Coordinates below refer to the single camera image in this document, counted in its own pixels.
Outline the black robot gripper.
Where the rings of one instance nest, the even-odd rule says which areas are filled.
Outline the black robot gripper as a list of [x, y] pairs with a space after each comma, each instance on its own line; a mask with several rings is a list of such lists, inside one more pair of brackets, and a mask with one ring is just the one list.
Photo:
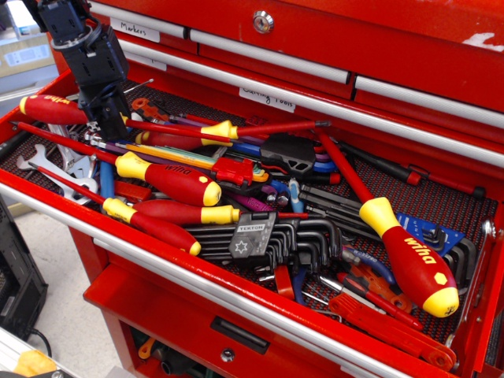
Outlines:
[[124, 82], [129, 65], [114, 30], [103, 25], [101, 33], [87, 26], [79, 38], [65, 42], [51, 41], [72, 71], [80, 89], [78, 106], [105, 140], [124, 139], [127, 126], [124, 117], [130, 109], [124, 92], [116, 85]]

